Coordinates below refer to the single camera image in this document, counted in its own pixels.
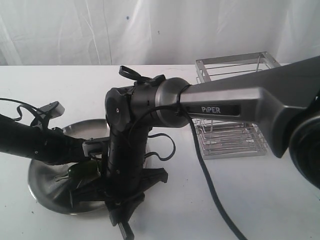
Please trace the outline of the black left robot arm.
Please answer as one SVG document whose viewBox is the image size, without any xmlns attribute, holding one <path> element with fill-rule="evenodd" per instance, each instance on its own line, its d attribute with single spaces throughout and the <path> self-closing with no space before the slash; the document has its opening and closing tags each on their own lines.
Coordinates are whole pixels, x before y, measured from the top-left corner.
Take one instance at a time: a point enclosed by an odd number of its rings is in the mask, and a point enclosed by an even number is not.
<svg viewBox="0 0 320 240">
<path fill-rule="evenodd" d="M 47 165 L 64 165 L 89 161 L 83 151 L 82 138 L 67 136 L 61 129 L 45 129 L 18 123 L 0 116 L 0 151 L 34 159 Z"/>
</svg>

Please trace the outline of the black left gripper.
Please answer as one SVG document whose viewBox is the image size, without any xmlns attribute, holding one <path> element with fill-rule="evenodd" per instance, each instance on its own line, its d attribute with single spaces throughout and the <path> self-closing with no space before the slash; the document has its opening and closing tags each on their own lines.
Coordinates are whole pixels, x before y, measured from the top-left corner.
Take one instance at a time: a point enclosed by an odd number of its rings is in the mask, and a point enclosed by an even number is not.
<svg viewBox="0 0 320 240">
<path fill-rule="evenodd" d="M 85 162 L 83 138 L 65 135 L 61 129 L 47 130 L 42 148 L 42 161 L 48 165 Z"/>
</svg>

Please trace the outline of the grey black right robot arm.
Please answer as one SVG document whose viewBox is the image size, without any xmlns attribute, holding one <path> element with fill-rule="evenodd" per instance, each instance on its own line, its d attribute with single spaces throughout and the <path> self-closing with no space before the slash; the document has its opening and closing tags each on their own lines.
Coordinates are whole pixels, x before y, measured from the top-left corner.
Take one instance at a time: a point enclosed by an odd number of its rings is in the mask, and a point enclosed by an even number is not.
<svg viewBox="0 0 320 240">
<path fill-rule="evenodd" d="M 103 174 L 71 191 L 72 204 L 122 206 L 166 182 L 164 169 L 143 168 L 149 131 L 181 128 L 193 119 L 256 124 L 272 153 L 281 158 L 289 151 L 300 174 L 319 187 L 319 57 L 193 85 L 179 77 L 144 77 L 125 66 L 119 73 L 134 85 L 111 88 L 105 96 L 110 135 Z"/>
</svg>

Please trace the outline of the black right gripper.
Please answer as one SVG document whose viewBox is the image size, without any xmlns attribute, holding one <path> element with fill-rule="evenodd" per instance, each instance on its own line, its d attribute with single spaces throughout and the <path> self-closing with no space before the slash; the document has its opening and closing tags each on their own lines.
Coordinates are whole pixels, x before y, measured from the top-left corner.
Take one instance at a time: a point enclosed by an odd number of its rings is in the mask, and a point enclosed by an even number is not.
<svg viewBox="0 0 320 240">
<path fill-rule="evenodd" d="M 164 168 L 143 168 L 149 131 L 148 126 L 124 131 L 110 127 L 106 181 L 115 198 L 143 193 L 158 182 L 167 183 L 168 173 Z M 72 207 L 81 202 L 105 202 L 107 199 L 100 181 L 71 190 L 69 197 Z"/>
</svg>

